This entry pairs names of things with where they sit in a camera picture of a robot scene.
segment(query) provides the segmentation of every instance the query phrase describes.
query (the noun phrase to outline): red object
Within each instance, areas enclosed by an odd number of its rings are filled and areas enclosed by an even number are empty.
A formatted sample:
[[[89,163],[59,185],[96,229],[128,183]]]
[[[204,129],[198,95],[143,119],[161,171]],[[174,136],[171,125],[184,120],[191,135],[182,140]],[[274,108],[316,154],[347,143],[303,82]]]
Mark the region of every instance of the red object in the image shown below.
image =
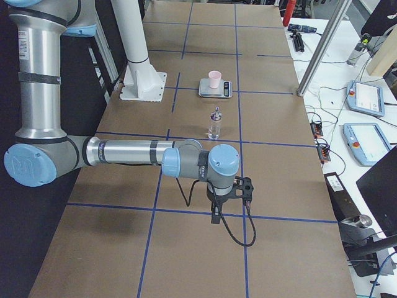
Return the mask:
[[[287,4],[287,9],[285,10],[284,18],[283,18],[283,25],[284,27],[288,26],[290,23],[290,19],[295,9],[295,5],[297,4],[297,0],[289,0]]]

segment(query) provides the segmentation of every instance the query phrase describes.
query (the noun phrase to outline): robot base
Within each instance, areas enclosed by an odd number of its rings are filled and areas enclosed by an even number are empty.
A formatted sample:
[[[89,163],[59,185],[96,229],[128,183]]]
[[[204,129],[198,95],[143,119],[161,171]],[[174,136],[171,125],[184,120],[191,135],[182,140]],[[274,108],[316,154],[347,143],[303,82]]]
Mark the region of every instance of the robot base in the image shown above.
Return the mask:
[[[163,94],[164,94],[164,87],[166,85],[166,80],[167,80],[167,74],[166,73],[160,73],[154,70],[152,68],[152,75],[157,76],[155,78],[155,85],[147,90],[147,91],[142,91],[140,87],[140,74],[139,71],[136,72],[136,82],[134,82],[131,69],[129,65],[127,65],[127,69],[125,71],[125,77],[124,77],[124,87],[122,89],[122,92],[120,94],[120,99],[124,101],[155,101],[155,102],[161,102],[163,99]]]

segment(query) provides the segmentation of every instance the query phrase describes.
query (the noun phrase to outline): clear plastic bottle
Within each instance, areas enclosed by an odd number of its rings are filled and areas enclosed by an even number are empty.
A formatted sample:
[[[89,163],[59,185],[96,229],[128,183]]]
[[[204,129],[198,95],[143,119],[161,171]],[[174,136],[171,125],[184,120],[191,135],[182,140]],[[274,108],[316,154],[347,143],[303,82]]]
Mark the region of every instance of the clear plastic bottle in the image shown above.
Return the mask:
[[[208,129],[208,137],[212,140],[218,140],[221,132],[222,113],[219,107],[211,113],[210,127]]]

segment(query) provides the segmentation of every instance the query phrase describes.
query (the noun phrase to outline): black tool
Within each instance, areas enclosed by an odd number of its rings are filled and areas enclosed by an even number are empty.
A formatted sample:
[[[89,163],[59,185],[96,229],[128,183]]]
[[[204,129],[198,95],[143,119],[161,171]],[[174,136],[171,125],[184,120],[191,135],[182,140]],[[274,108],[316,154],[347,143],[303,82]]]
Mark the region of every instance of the black tool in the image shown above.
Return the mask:
[[[292,30],[292,35],[290,35],[293,40],[293,47],[296,52],[304,52],[305,46],[303,44],[302,35],[299,33],[297,29]]]

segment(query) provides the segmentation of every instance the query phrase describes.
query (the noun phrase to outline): white desk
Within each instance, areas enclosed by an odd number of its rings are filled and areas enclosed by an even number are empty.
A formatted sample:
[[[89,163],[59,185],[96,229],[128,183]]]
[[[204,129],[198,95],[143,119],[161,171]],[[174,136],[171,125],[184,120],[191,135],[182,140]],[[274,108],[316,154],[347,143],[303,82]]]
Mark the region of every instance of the white desk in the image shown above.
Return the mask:
[[[309,25],[316,27],[317,32],[323,33],[327,20],[314,20],[314,19],[291,19],[292,24]],[[289,37],[290,32],[285,29],[288,45],[290,47],[292,58],[295,60],[310,60],[313,52],[321,38],[318,34],[302,34],[303,41],[305,43],[305,52],[295,52],[293,48],[292,39]],[[346,61],[355,47],[356,43],[359,41],[359,37],[355,32],[352,24],[349,21],[342,21],[339,29],[334,36],[327,53],[325,54],[323,61],[337,62]],[[320,101],[318,93],[320,87],[326,86],[334,89],[343,88],[347,85],[347,82],[353,79],[359,79],[361,77],[360,71],[363,65],[368,60],[369,55],[366,53],[360,57],[358,63],[353,67],[346,63],[321,63],[314,79],[312,80],[308,91],[304,96],[306,110],[308,112],[316,112],[322,118],[322,121],[335,122],[335,118],[328,113],[320,109]],[[308,66],[308,62],[295,61],[295,71],[297,72],[298,80],[300,81],[305,73]],[[383,94],[385,102],[396,103],[396,99],[388,88],[387,84],[381,77],[369,76],[365,70],[362,75],[362,81],[374,81],[371,84],[383,87]],[[367,214],[372,216],[366,203],[364,202],[359,190],[357,189],[356,180],[358,180],[365,172],[368,171],[369,167],[359,166],[358,162],[354,159],[350,149],[347,147],[346,142],[342,137],[342,124],[346,122],[375,122],[378,123],[387,139],[391,143],[397,142],[397,129],[392,127],[372,116],[361,114],[358,112],[350,111],[348,107],[342,106],[346,98],[346,89],[340,91],[333,91],[330,89],[321,88],[320,90],[321,106],[328,112],[338,115],[340,109],[342,108],[341,114],[339,116],[339,121],[333,133],[331,150],[338,153],[346,163],[346,170],[343,175],[341,175],[341,180],[345,185],[350,196],[353,198],[355,204],[362,214]],[[397,124],[397,107],[386,106],[386,116],[382,117],[383,120]],[[324,138],[330,142],[332,129],[334,125],[323,124]],[[343,162],[334,154],[331,153],[331,162],[326,163],[323,167],[324,173],[330,173],[335,171],[336,173],[341,173],[343,170]],[[379,232],[381,228],[374,222],[372,228]],[[375,276],[368,276],[365,278],[360,278],[356,275],[353,268],[350,269],[352,275],[355,291],[359,297],[368,297],[372,284],[369,281],[375,279]],[[393,276],[381,276],[378,280],[381,284],[375,288],[373,296],[379,297],[381,292],[387,292],[390,294],[397,295],[397,270],[395,270],[395,275]]]

